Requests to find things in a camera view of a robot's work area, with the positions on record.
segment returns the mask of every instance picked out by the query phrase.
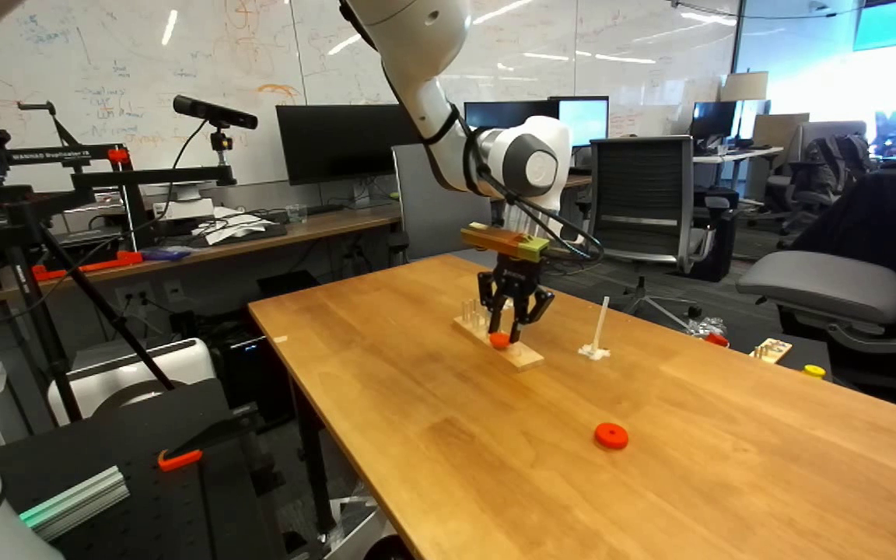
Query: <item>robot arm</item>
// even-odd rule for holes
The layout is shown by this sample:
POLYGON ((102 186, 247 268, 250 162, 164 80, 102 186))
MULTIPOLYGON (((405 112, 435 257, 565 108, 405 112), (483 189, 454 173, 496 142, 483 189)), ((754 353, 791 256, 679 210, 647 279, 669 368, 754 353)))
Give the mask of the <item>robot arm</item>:
POLYGON ((443 93, 438 76, 467 41, 471 0, 341 0, 341 11, 379 52, 444 186, 558 209, 571 154, 570 132, 552 119, 528 119, 473 135, 443 93))

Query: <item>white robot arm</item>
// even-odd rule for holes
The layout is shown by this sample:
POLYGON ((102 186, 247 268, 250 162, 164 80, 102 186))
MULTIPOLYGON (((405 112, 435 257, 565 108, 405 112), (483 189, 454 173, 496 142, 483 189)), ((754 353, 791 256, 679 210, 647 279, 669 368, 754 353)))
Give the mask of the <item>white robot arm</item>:
POLYGON ((438 76, 467 41, 471 0, 341 0, 341 11, 379 52, 389 86, 414 119, 444 186, 561 206, 571 160, 561 122, 528 119, 477 136, 443 93, 438 76))

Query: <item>lamp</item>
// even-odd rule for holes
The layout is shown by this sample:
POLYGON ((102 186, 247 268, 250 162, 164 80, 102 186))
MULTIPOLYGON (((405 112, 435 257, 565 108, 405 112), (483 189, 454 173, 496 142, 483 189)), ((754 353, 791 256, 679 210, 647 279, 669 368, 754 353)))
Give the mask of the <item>lamp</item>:
POLYGON ((735 98, 735 136, 738 136, 738 142, 754 141, 754 132, 743 135, 747 105, 754 98, 763 104, 765 90, 767 90, 767 72, 740 72, 740 76, 724 79, 723 98, 735 98))

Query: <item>table leg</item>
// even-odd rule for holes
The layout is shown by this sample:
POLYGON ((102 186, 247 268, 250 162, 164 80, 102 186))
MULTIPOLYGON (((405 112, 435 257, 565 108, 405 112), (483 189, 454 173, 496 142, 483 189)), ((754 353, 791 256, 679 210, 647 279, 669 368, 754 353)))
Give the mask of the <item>table leg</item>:
POLYGON ((294 400, 294 423, 303 438, 303 459, 312 483, 313 514, 316 514, 316 533, 327 535, 337 524, 328 514, 328 496, 327 496, 327 462, 321 447, 321 418, 303 396, 303 389, 292 381, 292 400, 294 400))

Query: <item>whiteboard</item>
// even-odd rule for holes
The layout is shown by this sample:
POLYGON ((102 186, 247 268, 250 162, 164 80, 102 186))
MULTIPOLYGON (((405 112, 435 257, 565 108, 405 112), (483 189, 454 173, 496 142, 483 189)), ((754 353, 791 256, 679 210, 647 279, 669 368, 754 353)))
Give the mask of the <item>whiteboard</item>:
MULTIPOLYGON (((80 142, 127 142, 136 169, 168 169, 198 119, 170 108, 173 93, 257 116, 257 132, 231 126, 237 180, 282 176, 274 105, 299 98, 299 55, 282 0, 25 0, 0 23, 0 126, 8 147, 57 147, 52 104, 80 142)), ((180 165, 214 165, 210 126, 180 165)), ((69 189, 63 169, 16 169, 8 180, 69 189)))

